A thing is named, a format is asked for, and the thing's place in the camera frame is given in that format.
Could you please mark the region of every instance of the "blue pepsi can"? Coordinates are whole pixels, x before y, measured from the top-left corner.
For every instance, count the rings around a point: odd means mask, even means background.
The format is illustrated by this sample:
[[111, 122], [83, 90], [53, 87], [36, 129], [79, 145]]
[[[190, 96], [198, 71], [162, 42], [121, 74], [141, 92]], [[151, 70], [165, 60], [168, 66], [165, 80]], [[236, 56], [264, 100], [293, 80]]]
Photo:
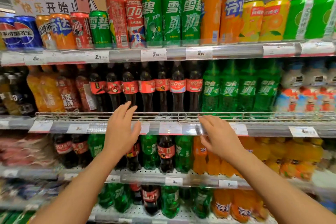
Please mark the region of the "blue pepsi can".
[[15, 16], [14, 25], [19, 32], [25, 51], [41, 51], [43, 43], [33, 16]]
[[14, 21], [14, 18], [0, 17], [0, 35], [9, 51], [20, 51], [23, 49], [23, 44]]

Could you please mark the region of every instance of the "red coca-cola can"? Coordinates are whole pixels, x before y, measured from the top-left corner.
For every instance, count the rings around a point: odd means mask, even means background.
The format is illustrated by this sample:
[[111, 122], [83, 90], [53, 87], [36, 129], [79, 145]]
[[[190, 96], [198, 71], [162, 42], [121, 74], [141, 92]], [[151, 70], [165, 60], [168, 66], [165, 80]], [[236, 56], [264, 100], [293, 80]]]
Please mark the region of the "red coca-cola can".
[[110, 28], [115, 33], [116, 48], [128, 48], [129, 43], [125, 2], [125, 0], [106, 0]]
[[126, 0], [125, 9], [131, 47], [143, 48], [146, 38], [142, 0]]
[[93, 50], [92, 34], [90, 31], [89, 14], [82, 12], [70, 13], [70, 25], [79, 50]]

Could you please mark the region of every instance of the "green sprite can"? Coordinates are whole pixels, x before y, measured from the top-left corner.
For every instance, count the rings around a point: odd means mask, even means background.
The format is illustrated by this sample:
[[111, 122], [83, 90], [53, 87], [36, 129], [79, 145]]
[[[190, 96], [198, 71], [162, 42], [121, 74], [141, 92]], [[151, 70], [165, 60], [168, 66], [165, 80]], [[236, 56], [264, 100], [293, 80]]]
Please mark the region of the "green sprite can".
[[311, 16], [314, 0], [291, 0], [284, 40], [303, 40]]
[[97, 50], [111, 49], [112, 38], [107, 12], [100, 10], [91, 11], [89, 20], [94, 47]]
[[148, 47], [162, 47], [161, 0], [142, 0], [145, 37]]
[[180, 46], [181, 0], [162, 0], [163, 40], [167, 46]]
[[200, 44], [201, 0], [182, 0], [182, 44]]
[[305, 38], [331, 38], [335, 22], [336, 0], [314, 0]]

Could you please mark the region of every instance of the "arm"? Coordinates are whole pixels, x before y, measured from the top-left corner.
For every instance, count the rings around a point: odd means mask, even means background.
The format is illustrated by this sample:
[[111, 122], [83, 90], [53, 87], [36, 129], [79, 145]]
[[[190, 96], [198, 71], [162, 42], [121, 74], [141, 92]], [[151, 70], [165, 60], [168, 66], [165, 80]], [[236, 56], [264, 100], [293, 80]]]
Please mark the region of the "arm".
[[120, 158], [137, 141], [141, 131], [138, 121], [131, 132], [131, 120], [137, 106], [131, 102], [119, 106], [109, 118], [104, 148], [47, 207], [37, 212], [31, 224], [86, 223], [108, 175]]
[[228, 122], [211, 115], [199, 117], [199, 121], [209, 135], [209, 140], [201, 136], [203, 145], [243, 175], [278, 223], [336, 223], [336, 215], [245, 150]]

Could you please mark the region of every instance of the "price label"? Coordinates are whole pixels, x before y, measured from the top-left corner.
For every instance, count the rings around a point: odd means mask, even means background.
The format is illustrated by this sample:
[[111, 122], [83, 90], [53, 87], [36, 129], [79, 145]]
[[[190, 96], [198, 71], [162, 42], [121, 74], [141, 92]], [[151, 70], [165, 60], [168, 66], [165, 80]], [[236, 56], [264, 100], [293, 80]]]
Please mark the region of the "price label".
[[187, 47], [185, 49], [185, 59], [212, 59], [212, 47]]
[[106, 179], [107, 183], [120, 183], [120, 175], [109, 175]]
[[64, 174], [64, 180], [71, 181], [73, 178], [77, 177], [78, 173], [68, 173]]
[[86, 134], [90, 124], [70, 124], [67, 134]]
[[146, 49], [141, 50], [141, 61], [162, 61], [167, 60], [167, 49]]
[[160, 135], [182, 135], [182, 125], [174, 121], [160, 121]]
[[51, 120], [36, 120], [29, 129], [29, 133], [49, 133], [53, 121]]
[[149, 133], [149, 126], [150, 126], [149, 122], [141, 122], [141, 131], [140, 131], [140, 134], [141, 135], [148, 134]]
[[295, 46], [283, 44], [263, 44], [264, 58], [280, 58], [280, 57], [294, 57]]
[[248, 136], [247, 128], [245, 124], [239, 124], [234, 122], [229, 122], [231, 128], [235, 131], [237, 136]]
[[86, 63], [109, 63], [110, 51], [86, 51], [85, 62]]
[[289, 127], [293, 137], [319, 137], [314, 127]]
[[17, 169], [6, 169], [2, 172], [2, 176], [6, 178], [16, 178], [18, 176]]
[[226, 188], [226, 189], [237, 189], [238, 188], [237, 181], [219, 180], [218, 185], [220, 188]]
[[332, 42], [308, 41], [301, 45], [301, 57], [309, 56], [333, 56], [335, 46]]
[[37, 66], [46, 64], [43, 55], [41, 54], [26, 54], [23, 57], [24, 63], [27, 66]]
[[23, 54], [19, 52], [3, 52], [1, 56], [2, 66], [24, 66]]
[[166, 185], [167, 186], [183, 186], [183, 179], [182, 178], [173, 178], [173, 177], [166, 177]]

